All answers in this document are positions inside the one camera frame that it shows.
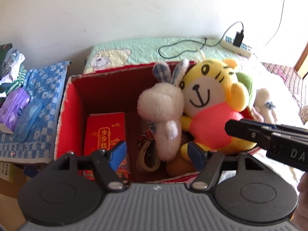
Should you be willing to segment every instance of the wooden door frame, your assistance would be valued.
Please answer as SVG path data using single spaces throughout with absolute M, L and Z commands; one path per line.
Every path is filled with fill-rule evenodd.
M 294 66 L 294 69 L 296 71 L 299 70 L 299 68 L 302 66 L 303 62 L 305 61 L 306 57 L 308 55 L 308 43 L 303 51 L 303 53 L 301 54 L 300 58 L 298 59 L 297 63 Z

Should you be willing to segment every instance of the screw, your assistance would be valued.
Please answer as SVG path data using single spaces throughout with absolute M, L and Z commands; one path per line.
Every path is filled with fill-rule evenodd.
M 195 190 L 205 190 L 208 187 L 208 184 L 204 181 L 196 181 L 192 184 L 193 189 Z
M 273 133 L 273 136 L 278 136 L 278 137 L 280 137 L 281 136 L 281 134 L 279 134 L 279 133 Z
M 122 182 L 112 181 L 112 182 L 109 182 L 108 187 L 113 190 L 120 190 L 124 187 L 124 185 Z

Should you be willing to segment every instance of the power strip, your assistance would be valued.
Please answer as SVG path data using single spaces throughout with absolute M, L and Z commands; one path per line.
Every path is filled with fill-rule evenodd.
M 221 40 L 220 45 L 225 49 L 231 50 L 248 58 L 250 58 L 252 55 L 251 49 L 247 45 L 242 43 L 240 47 L 234 46 L 233 39 L 228 36 L 226 36 L 225 39 Z

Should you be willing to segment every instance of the white wall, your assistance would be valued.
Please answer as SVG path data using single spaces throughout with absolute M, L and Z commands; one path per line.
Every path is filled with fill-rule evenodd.
M 244 43 L 265 44 L 276 31 L 283 0 L 0 0 L 0 43 L 13 42 L 26 67 L 72 60 L 81 72 L 101 42 L 168 36 L 220 36 L 237 20 Z M 286 0 L 280 30 L 256 52 L 294 66 L 308 40 L 307 0 Z M 230 36 L 235 35 L 235 27 Z

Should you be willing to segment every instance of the person's hand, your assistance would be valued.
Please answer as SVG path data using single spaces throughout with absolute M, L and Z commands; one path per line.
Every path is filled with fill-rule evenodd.
M 292 221 L 303 231 L 308 231 L 308 173 L 305 173 L 297 190 L 299 191 L 298 205 Z

